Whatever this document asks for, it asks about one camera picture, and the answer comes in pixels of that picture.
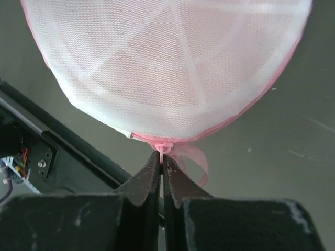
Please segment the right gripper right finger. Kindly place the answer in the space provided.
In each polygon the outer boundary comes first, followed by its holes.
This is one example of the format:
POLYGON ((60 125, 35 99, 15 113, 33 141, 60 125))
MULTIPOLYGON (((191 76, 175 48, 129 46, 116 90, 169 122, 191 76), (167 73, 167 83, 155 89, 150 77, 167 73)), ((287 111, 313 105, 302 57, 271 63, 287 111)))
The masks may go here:
POLYGON ((164 207, 179 208, 184 198, 213 197, 185 174, 177 162, 165 155, 163 161, 164 207))

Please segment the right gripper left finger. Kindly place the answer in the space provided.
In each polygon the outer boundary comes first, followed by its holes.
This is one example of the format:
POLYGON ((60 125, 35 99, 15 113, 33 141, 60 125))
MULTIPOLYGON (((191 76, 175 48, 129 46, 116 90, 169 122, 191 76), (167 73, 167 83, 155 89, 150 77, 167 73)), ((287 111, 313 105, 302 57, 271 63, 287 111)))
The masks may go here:
POLYGON ((126 197, 134 206, 142 206, 150 194, 160 187, 160 154, 154 151, 142 169, 127 180, 115 193, 126 197))

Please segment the pink white mesh laundry bag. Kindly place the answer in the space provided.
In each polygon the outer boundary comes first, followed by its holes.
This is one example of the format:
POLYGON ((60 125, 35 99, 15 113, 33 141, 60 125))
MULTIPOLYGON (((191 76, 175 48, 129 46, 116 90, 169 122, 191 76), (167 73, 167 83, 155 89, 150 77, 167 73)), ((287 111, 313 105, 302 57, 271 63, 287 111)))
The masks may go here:
POLYGON ((192 142, 257 102, 291 59, 312 1, 22 1, 68 101, 208 181, 192 142))

